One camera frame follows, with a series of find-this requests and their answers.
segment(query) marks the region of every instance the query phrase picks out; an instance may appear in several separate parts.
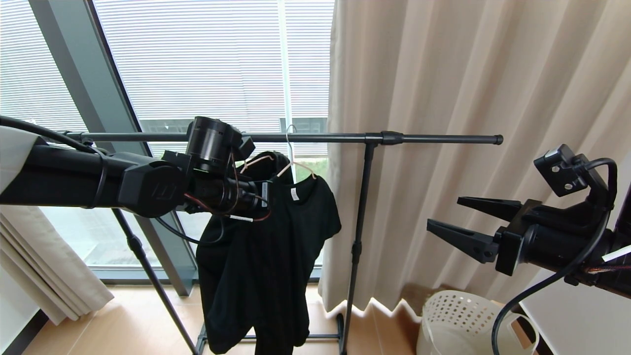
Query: garment rack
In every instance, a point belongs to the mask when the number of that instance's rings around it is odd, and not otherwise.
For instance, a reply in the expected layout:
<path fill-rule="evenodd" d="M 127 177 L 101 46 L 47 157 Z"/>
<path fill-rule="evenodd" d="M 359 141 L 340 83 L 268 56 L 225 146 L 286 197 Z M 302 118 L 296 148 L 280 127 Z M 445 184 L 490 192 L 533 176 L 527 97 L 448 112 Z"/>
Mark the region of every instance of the garment rack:
<path fill-rule="evenodd" d="M 66 133 L 71 138 L 85 141 L 187 141 L 185 133 Z M 363 156 L 362 187 L 359 196 L 359 206 L 357 208 L 357 224 L 355 226 L 355 240 L 351 247 L 351 276 L 348 286 L 348 298 L 346 302 L 346 314 L 337 315 L 338 332 L 336 334 L 312 334 L 309 339 L 337 339 L 339 343 L 340 355 L 346 355 L 346 345 L 348 343 L 348 332 L 350 329 L 351 312 L 353 308 L 353 298 L 355 295 L 355 283 L 357 282 L 357 270 L 362 254 L 362 231 L 363 219 L 366 212 L 366 201 L 368 198 L 368 186 L 370 181 L 370 170 L 375 148 L 379 145 L 397 145 L 402 143 L 469 143 L 469 144 L 502 144 L 504 138 L 501 135 L 494 136 L 471 136 L 471 135 L 405 135 L 399 132 L 382 131 L 380 133 L 259 133 L 251 134 L 254 142 L 271 143 L 362 143 L 365 145 Z M 156 292 L 160 295 L 162 303 L 167 308 L 171 318 L 175 322 L 182 337 L 186 341 L 193 355 L 201 355 L 206 344 L 206 328 L 202 326 L 197 344 L 194 345 L 189 338 L 182 322 L 180 321 L 173 305 L 168 300 L 164 288 L 160 284 L 149 262 L 146 261 L 140 240 L 133 235 L 131 229 L 123 218 L 121 211 L 114 209 L 125 235 L 127 243 L 141 262 L 147 276 L 151 280 Z M 256 339 L 255 335 L 248 335 L 244 339 Z"/>

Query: clothes hanger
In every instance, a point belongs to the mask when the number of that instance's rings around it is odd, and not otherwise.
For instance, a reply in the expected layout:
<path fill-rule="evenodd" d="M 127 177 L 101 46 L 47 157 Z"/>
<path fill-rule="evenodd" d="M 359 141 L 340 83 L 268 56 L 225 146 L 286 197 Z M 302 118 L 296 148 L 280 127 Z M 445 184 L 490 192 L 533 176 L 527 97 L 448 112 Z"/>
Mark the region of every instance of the clothes hanger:
<path fill-rule="evenodd" d="M 243 172 L 250 166 L 250 165 L 254 165 L 258 162 L 260 162 L 261 160 L 265 160 L 265 159 L 270 159 L 270 160 L 274 160 L 274 158 L 272 158 L 271 155 L 265 155 L 263 157 L 260 157 L 258 159 L 254 159 L 251 162 L 247 162 L 247 161 L 243 161 L 243 168 L 241 169 L 241 171 L 239 172 L 239 174 L 243 174 Z"/>
<path fill-rule="evenodd" d="M 310 171 L 311 172 L 311 177 L 315 179 L 316 178 L 316 174 L 314 173 L 314 171 L 310 167 L 294 161 L 294 158 L 293 158 L 293 147 L 292 147 L 292 144 L 289 142 L 289 129 L 291 127 L 293 127 L 294 132 L 298 131 L 298 129 L 296 129 L 296 126 L 294 126 L 293 124 L 290 124 L 289 126 L 287 126 L 287 130 L 285 131 L 285 138 L 287 138 L 287 144 L 289 145 L 289 152 L 290 152 L 289 164 L 287 164 L 287 166 L 284 167 L 283 170 L 281 170 L 278 173 L 278 175 L 276 175 L 276 177 L 277 178 L 280 177 L 292 165 L 298 165 L 298 166 L 302 166 L 303 168 L 305 168 L 308 171 Z"/>

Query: beige curtain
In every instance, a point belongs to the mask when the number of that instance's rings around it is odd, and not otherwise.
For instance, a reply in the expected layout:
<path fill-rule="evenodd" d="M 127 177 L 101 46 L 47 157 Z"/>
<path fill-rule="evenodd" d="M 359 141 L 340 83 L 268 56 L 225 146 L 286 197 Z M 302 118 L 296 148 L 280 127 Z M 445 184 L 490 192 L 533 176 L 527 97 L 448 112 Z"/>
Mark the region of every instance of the beige curtain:
<path fill-rule="evenodd" d="M 425 230 L 428 218 L 492 234 L 500 221 L 458 196 L 563 206 L 533 159 L 561 143 L 588 158 L 631 150 L 630 1 L 338 1 L 331 42 L 329 131 L 504 135 L 501 146 L 379 147 L 373 164 L 355 304 L 393 309 L 406 285 L 507 301 L 513 277 Z M 320 292 L 346 299 L 363 145 L 331 145 L 343 223 L 325 245 Z"/>
<path fill-rule="evenodd" d="M 55 324 L 114 298 L 38 207 L 0 206 L 0 242 L 2 268 Z"/>

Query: laundry basket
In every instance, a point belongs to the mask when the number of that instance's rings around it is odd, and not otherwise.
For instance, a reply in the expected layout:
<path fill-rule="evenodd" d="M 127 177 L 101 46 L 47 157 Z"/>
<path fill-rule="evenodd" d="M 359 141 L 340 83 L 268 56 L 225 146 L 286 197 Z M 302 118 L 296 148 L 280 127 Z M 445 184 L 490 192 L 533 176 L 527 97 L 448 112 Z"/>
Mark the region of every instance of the laundry basket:
<path fill-rule="evenodd" d="M 495 303 L 466 292 L 434 294 L 423 306 L 417 355 L 492 355 L 491 329 L 500 309 Z M 534 344 L 526 349 L 511 327 L 519 317 L 527 320 L 535 332 Z M 539 333 L 530 319 L 513 312 L 506 315 L 498 333 L 502 355 L 532 355 L 538 342 Z"/>

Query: black t-shirt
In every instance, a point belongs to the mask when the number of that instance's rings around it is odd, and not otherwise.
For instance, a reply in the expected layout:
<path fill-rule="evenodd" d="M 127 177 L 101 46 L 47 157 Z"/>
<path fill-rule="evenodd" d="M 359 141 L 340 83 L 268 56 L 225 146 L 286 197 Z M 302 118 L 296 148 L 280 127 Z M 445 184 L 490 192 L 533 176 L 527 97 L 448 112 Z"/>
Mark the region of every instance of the black t-shirt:
<path fill-rule="evenodd" d="M 245 173 L 271 179 L 287 163 L 274 154 L 274 161 L 258 162 Z M 316 176 L 290 184 L 289 172 L 271 179 L 266 220 L 226 220 L 224 242 L 198 248 L 206 331 L 216 354 L 228 351 L 251 327 L 257 354 L 291 354 L 309 334 L 307 282 L 324 241 L 341 224 L 325 180 Z M 213 217 L 202 240 L 216 238 L 219 228 Z"/>

